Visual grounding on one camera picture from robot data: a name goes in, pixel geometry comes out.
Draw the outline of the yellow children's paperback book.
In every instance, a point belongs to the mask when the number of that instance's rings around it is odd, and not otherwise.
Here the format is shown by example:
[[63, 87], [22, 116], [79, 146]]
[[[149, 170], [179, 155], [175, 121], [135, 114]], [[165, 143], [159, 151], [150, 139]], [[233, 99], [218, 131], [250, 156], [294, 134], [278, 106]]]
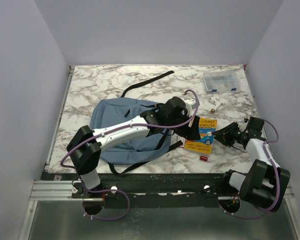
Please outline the yellow children's paperback book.
[[217, 128], [218, 121], [216, 119], [200, 118], [198, 122], [199, 140], [185, 140], [184, 148], [186, 150], [196, 152], [198, 154], [210, 155], [212, 153], [214, 132]]

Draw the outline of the red cap glue stick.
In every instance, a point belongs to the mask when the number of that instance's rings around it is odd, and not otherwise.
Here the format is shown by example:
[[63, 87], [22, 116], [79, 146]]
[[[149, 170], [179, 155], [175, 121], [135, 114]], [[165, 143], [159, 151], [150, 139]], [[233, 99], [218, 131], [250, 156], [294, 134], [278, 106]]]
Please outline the red cap glue stick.
[[209, 156], [201, 155], [199, 159], [203, 162], [210, 163], [212, 160]]

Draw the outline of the blue fabric backpack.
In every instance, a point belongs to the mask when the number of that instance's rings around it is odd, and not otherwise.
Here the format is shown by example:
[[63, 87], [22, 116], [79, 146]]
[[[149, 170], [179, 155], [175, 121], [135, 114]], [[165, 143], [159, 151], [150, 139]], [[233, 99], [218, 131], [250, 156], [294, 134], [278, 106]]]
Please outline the blue fabric backpack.
[[[121, 97], [101, 100], [92, 112], [89, 127], [95, 134], [104, 132], [107, 127], [117, 128], [126, 125], [128, 121], [138, 117], [142, 112], [157, 110], [161, 103], [138, 100], [126, 97], [126, 93], [132, 89], [141, 88], [168, 75], [170, 70], [149, 80], [133, 84], [126, 88]], [[159, 129], [158, 134], [146, 136], [144, 126], [124, 128], [107, 134], [98, 141], [105, 144], [101, 151], [101, 159], [108, 163], [110, 171], [119, 176], [120, 172], [115, 166], [127, 166], [123, 174], [133, 171], [144, 164], [153, 161], [166, 153], [180, 147], [181, 142], [171, 143], [172, 131]]]

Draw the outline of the red white small box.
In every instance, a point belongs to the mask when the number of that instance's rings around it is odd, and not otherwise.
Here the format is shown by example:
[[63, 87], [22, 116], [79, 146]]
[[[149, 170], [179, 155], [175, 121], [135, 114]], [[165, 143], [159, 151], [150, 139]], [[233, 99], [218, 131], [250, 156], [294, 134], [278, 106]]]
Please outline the red white small box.
[[181, 142], [180, 147], [183, 148], [185, 146], [185, 139], [181, 136], [178, 136], [177, 140]]

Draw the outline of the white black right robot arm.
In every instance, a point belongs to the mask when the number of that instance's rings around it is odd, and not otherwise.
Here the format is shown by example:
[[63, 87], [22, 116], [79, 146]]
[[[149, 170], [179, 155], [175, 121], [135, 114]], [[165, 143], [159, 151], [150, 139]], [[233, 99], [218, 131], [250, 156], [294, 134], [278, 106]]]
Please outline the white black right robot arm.
[[243, 124], [232, 122], [212, 132], [214, 139], [226, 147], [242, 145], [253, 163], [247, 173], [229, 170], [222, 176], [220, 191], [231, 196], [238, 192], [241, 200], [264, 212], [276, 212], [282, 203], [291, 174], [280, 167], [270, 150], [270, 140], [262, 137], [267, 120], [259, 117], [245, 119]]

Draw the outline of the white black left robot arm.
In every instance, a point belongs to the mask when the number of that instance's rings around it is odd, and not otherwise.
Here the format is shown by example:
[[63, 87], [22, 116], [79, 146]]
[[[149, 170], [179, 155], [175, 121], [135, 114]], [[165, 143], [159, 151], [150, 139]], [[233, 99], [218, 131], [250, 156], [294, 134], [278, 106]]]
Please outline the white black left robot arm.
[[125, 174], [180, 147], [180, 140], [171, 143], [173, 134], [199, 140], [198, 106], [198, 100], [176, 96], [166, 103], [127, 97], [101, 101], [90, 125], [80, 127], [66, 147], [83, 191], [91, 198], [100, 194], [100, 160], [118, 176], [116, 165], [127, 166]]

